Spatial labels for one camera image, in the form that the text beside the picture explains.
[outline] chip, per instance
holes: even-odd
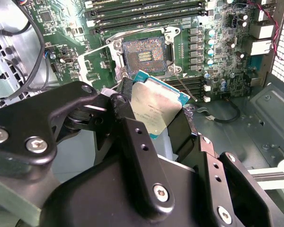
[[[40,13],[40,17],[42,19],[43,22],[49,22],[49,21],[52,21],[52,17],[51,17],[51,14],[50,12],[43,12],[43,13]]]
[[[216,49],[216,53],[222,53],[222,49],[221,48],[217,48]]]
[[[218,1],[217,2],[217,7],[221,7],[221,6],[223,6],[223,1]]]
[[[215,20],[220,20],[221,19],[221,14],[217,13],[216,15],[214,15],[214,19]]]
[[[139,70],[167,71],[164,36],[126,41],[122,47],[128,75],[135,75]]]

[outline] electrolytic capacitor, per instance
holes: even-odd
[[[247,22],[246,22],[246,21],[243,21],[243,20],[239,20],[239,21],[238,21],[238,25],[240,25],[240,26],[242,26],[242,27],[246,27]]]
[[[207,60],[206,60],[206,64],[208,64],[208,65],[212,65],[212,64],[213,64],[213,60],[212,60],[212,59],[210,59],[210,58],[209,58],[209,59],[207,59]]]
[[[207,71],[204,72],[204,77],[205,78],[210,78],[210,75],[209,75],[209,73]]]
[[[248,19],[248,15],[243,14],[243,13],[240,13],[240,14],[239,14],[239,18],[240,18],[241,20],[247,20],[247,19]]]
[[[243,59],[245,57],[245,54],[241,53],[240,51],[237,51],[236,55],[241,59]]]
[[[210,37],[214,37],[215,31],[213,29],[208,29],[206,32]]]
[[[213,39],[208,39],[208,40],[206,41],[206,43],[207,43],[208,45],[212,46],[212,45],[214,45],[214,40],[213,40]]]
[[[212,49],[212,48],[207,49],[207,50],[206,50],[206,53],[207,53],[208,55],[213,55],[213,49]]]
[[[220,91],[224,92],[226,90],[226,87],[219,86]]]
[[[225,87],[226,86],[226,80],[221,79],[220,84],[221,84],[222,87]]]
[[[233,42],[227,42],[227,45],[230,47],[230,48],[235,48],[236,44],[233,43]]]

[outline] memory slot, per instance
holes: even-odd
[[[167,11],[160,12],[159,14],[144,15],[143,18],[127,17],[123,18],[122,20],[110,20],[106,21],[103,24],[101,23],[98,25],[96,24],[93,27],[99,31],[106,31],[116,27],[143,25],[151,22],[161,22],[168,19],[180,19],[180,18],[204,16],[204,15],[206,15],[206,12],[202,7],[195,7],[187,9],[187,11],[184,12],[179,12],[179,10],[174,10],[169,12]]]
[[[108,6],[105,5],[96,6],[94,10],[89,12],[89,14],[91,15],[92,12],[98,14],[98,13],[115,11],[118,9],[128,9],[133,7],[145,6],[154,3],[164,3],[164,2],[177,2],[177,0],[141,0],[137,2],[119,1],[119,4],[118,2],[114,2],[114,5],[109,4]]]
[[[155,12],[161,12],[164,10],[181,10],[189,7],[197,7],[197,6],[202,6],[202,2],[184,2],[184,3],[179,3],[179,4],[174,4],[173,2],[167,2],[164,4],[151,4],[151,5],[144,5],[143,7],[139,8],[129,8],[129,9],[120,9],[120,10],[114,10],[110,11],[104,14],[98,14],[95,17],[91,17],[91,19],[98,19],[101,22],[107,21],[107,20],[114,20],[114,19],[120,19],[120,18],[125,18],[125,17],[130,17],[130,16],[143,16],[146,13],[155,13]]]

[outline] black plastic part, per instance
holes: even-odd
[[[114,109],[115,133],[121,141],[129,169],[132,172],[132,182],[139,198],[139,210],[152,222],[164,220],[174,209],[175,197],[160,166],[157,152],[148,135],[144,123],[135,120],[129,100],[122,95],[111,97]],[[165,202],[159,201],[153,191],[155,185],[163,185],[169,194]]]
[[[0,128],[9,134],[0,143],[0,175],[42,177],[56,156],[56,139],[66,115],[95,97],[94,88],[77,81],[0,109]],[[46,151],[37,154],[27,150],[26,142],[33,137],[46,141]]]
[[[196,205],[196,174],[159,159],[176,197],[173,212],[156,227],[200,227]],[[121,154],[59,186],[46,202],[40,227],[149,227],[136,207],[139,194]]]
[[[219,159],[226,170],[233,207],[237,217],[245,226],[284,227],[284,214],[250,175],[244,165],[230,153]]]

